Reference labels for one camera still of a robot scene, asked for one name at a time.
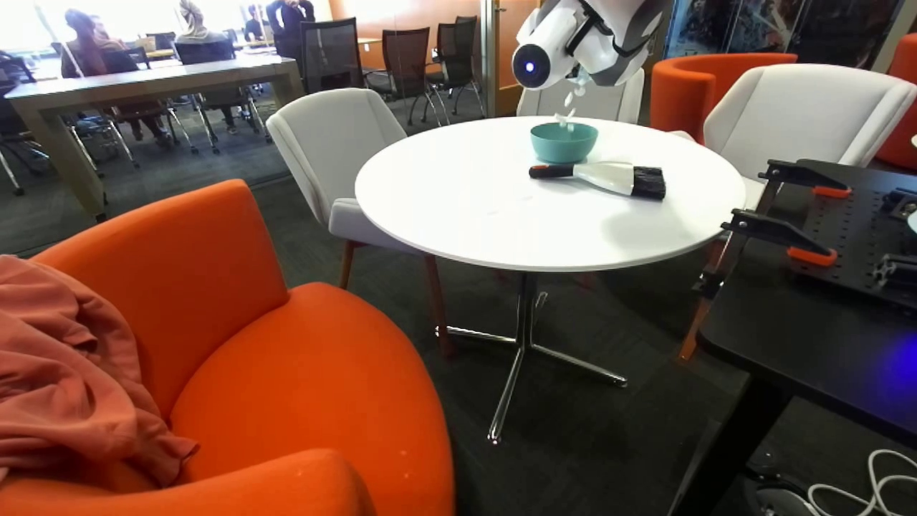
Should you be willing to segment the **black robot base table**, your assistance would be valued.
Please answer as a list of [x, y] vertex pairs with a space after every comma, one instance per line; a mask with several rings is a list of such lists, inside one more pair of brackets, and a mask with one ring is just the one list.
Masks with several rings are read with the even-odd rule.
[[749, 241], [711, 300], [698, 347], [749, 380], [694, 453], [668, 516], [711, 516], [786, 408], [809, 399], [900, 443], [917, 440], [917, 177], [799, 161], [852, 185], [846, 200], [767, 184], [753, 211], [837, 250], [832, 268]]

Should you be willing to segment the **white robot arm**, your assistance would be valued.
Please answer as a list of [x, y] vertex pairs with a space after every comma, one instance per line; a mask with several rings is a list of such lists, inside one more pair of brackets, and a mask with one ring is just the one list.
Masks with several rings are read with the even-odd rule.
[[514, 78], [548, 89], [564, 78], [617, 86], [638, 71], [668, 0], [541, 0], [515, 32]]

